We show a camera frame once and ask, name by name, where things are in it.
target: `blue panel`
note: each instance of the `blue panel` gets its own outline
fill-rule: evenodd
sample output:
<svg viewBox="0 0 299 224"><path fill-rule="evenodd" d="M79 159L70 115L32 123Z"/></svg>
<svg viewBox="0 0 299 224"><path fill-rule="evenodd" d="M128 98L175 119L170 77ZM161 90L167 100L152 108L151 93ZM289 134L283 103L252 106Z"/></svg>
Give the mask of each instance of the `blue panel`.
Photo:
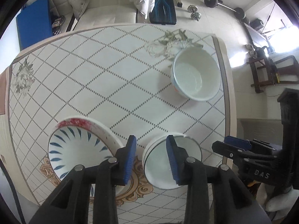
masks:
<svg viewBox="0 0 299 224"><path fill-rule="evenodd" d="M49 0L37 0L17 16L21 49L52 36Z"/></svg>

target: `empty white bowl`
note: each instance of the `empty white bowl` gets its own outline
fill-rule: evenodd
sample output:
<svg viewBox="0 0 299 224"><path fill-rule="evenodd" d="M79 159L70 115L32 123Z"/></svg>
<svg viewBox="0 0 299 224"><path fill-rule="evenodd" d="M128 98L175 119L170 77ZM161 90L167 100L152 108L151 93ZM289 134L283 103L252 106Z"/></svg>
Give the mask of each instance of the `empty white bowl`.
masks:
<svg viewBox="0 0 299 224"><path fill-rule="evenodd" d="M183 97L207 101L220 89L220 70L205 50L189 47L175 57L171 67L171 83Z"/></svg>
<svg viewBox="0 0 299 224"><path fill-rule="evenodd" d="M201 161L202 153L199 144L181 133L166 133L151 140L142 155L142 165L148 182L159 189L176 189L179 186L172 177L166 150L166 138L173 135L179 147L186 149L189 156Z"/></svg>

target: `bright window light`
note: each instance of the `bright window light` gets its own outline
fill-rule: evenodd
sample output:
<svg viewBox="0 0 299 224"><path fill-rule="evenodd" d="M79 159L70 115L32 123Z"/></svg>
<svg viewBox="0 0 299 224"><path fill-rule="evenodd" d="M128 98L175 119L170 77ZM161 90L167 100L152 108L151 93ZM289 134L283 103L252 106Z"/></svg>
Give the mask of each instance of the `bright window light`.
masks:
<svg viewBox="0 0 299 224"><path fill-rule="evenodd" d="M276 53L294 50L299 47L299 29L296 26L283 29L274 34L269 41Z"/></svg>
<svg viewBox="0 0 299 224"><path fill-rule="evenodd" d="M241 52L236 53L233 57L231 57L229 59L229 63L231 65L231 68L244 65L247 53L248 52L241 51Z"/></svg>

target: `wooden chair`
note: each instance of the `wooden chair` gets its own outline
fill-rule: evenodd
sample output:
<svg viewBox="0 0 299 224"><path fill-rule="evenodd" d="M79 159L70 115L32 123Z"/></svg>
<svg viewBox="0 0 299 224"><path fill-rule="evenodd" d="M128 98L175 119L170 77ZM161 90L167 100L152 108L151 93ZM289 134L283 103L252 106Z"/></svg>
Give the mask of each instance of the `wooden chair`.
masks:
<svg viewBox="0 0 299 224"><path fill-rule="evenodd" d="M286 61L288 59L293 59L293 65L277 68L276 65ZM262 66L256 68L255 62L260 62ZM296 75L299 76L299 63L293 55L287 56L281 60L273 62L273 60L268 60L266 56L259 57L257 59L249 58L247 64L250 65L253 81L251 87L255 88L256 93L262 93L261 87L275 85L275 84L299 84L299 81L281 81L280 75ZM258 71L259 69L265 68L267 71L268 80L259 81Z"/></svg>

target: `table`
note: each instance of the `table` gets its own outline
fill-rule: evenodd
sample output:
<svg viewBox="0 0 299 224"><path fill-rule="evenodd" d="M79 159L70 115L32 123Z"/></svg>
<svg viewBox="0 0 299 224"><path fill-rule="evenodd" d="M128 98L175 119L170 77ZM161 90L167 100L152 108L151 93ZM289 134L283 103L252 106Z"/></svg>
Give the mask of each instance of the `table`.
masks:
<svg viewBox="0 0 299 224"><path fill-rule="evenodd" d="M192 43L203 45L222 74L220 91L207 102L181 97L170 83L174 56ZM222 161L211 144L230 134L230 101L223 56L212 35L171 26L107 26L39 45L15 60L10 70L10 134L23 176L39 204L59 184L47 156L48 137L68 116L100 121L123 144L130 134L138 139L130 186L117 197L119 223L184 218L186 187L159 190L144 177L141 156L153 137L185 133L200 143L205 164L218 166ZM209 192L211 204L211 186ZM92 200L89 214L91 222Z"/></svg>

